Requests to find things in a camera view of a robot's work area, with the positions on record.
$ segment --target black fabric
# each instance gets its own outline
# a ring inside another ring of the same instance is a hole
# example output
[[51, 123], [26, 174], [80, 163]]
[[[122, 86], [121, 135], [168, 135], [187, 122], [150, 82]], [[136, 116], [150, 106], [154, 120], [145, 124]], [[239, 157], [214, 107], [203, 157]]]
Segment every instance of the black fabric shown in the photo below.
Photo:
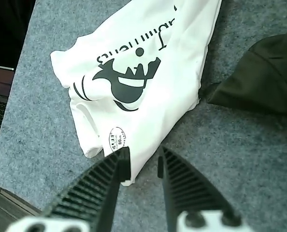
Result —
[[35, 0], [0, 0], [0, 66], [16, 68]]
[[233, 74], [205, 95], [215, 105], [287, 115], [287, 34], [254, 44]]

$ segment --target black logo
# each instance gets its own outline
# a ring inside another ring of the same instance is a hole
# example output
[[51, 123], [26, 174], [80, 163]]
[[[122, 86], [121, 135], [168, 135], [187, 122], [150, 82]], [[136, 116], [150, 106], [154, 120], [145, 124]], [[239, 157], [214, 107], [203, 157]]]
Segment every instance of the black logo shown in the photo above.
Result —
[[[136, 55], [141, 57], [144, 54], [144, 49], [137, 48]], [[120, 73], [113, 69], [114, 58], [107, 61], [104, 64], [100, 64], [99, 67], [102, 69], [94, 77], [93, 80], [103, 78], [111, 83], [111, 92], [113, 96], [117, 99], [114, 100], [116, 105], [124, 111], [135, 111], [137, 109], [128, 109], [123, 105], [123, 103], [133, 103], [136, 102], [142, 95], [144, 88], [146, 87], [147, 81], [153, 79], [159, 64], [160, 59], [156, 58], [154, 61], [151, 61], [148, 64], [148, 72], [144, 74], [144, 67], [141, 63], [137, 67], [134, 67], [136, 70], [135, 74], [130, 67], [127, 68], [126, 73]], [[135, 87], [127, 84], [123, 84], [119, 79], [128, 79], [128, 80], [143, 80], [142, 86]]]

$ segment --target folded white t-shirt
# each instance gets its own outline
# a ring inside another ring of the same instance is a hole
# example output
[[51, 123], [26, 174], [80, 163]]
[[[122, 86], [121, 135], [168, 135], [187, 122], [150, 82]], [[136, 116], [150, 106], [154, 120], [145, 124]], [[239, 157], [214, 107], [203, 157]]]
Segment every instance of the folded white t-shirt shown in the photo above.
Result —
[[67, 51], [51, 53], [91, 158], [130, 149], [131, 180], [198, 90], [221, 0], [132, 0]]

